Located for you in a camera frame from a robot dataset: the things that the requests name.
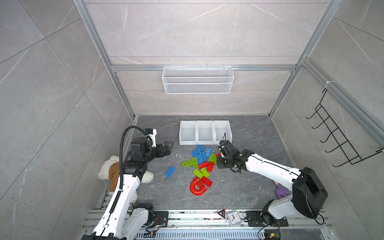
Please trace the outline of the red horseshoe magnet toy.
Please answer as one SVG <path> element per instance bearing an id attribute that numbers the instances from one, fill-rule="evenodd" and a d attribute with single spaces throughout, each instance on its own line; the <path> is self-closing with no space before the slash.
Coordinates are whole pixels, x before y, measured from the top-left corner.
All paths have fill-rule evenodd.
<path id="1" fill-rule="evenodd" d="M 195 196 L 201 196 L 207 191 L 207 187 L 199 177 L 195 177 L 190 184 L 190 191 Z"/>

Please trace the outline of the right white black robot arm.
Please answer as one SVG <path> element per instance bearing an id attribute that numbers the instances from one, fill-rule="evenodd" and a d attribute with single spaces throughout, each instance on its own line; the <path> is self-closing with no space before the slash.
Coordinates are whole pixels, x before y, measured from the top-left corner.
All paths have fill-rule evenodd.
<path id="1" fill-rule="evenodd" d="M 220 169 L 229 168 L 234 173 L 249 171 L 267 177 L 288 189 L 290 195 L 269 201 L 260 217 L 266 226 L 277 223 L 284 217 L 301 214 L 316 220 L 328 197 L 321 180 L 314 170 L 305 167 L 287 167 L 261 157 L 250 150 L 239 151 L 230 141 L 220 141 L 217 157 Z"/>

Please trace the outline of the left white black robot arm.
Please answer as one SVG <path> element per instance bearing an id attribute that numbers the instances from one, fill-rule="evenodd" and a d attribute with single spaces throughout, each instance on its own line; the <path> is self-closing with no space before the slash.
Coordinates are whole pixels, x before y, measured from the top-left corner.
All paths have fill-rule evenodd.
<path id="1" fill-rule="evenodd" d="M 139 130 L 144 136 L 135 138 L 131 150 L 124 158 L 124 142 L 131 129 Z M 121 138 L 119 150 L 119 179 L 105 213 L 90 235 L 83 240 L 134 240 L 144 225 L 155 220 L 152 204 L 138 204 L 126 219 L 131 200 L 143 180 L 148 163 L 157 158 L 169 156 L 174 142 L 156 143 L 157 131 L 152 128 L 141 129 L 137 126 L 127 127 Z"/>

